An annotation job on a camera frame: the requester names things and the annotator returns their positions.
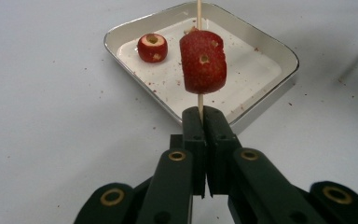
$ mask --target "fruit chunk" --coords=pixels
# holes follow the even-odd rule
[[[147,63],[159,63],[167,57],[167,40],[162,35],[143,35],[138,41],[138,54]]]
[[[219,35],[195,29],[183,36],[179,44],[187,91],[206,94],[226,84],[226,55]]]

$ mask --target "white background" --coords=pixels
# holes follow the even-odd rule
[[[296,85],[248,128],[294,185],[358,193],[358,1],[211,1],[293,49]],[[106,32],[179,0],[0,1],[0,223],[72,223],[91,193],[150,177],[181,127],[114,61]],[[193,223],[232,223],[227,197]]]

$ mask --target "white tray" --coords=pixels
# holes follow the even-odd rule
[[[106,49],[178,122],[183,110],[197,105],[197,95],[185,91],[179,50],[184,30],[195,26],[196,18],[197,3],[185,3],[121,24],[104,37]],[[266,97],[279,97],[274,92],[298,68],[297,56],[284,44],[221,7],[202,4],[202,29],[223,38],[227,61],[226,85],[204,95],[204,104],[221,110],[231,127]],[[168,56],[163,62],[145,63],[139,58],[136,45],[147,33],[167,39]]]

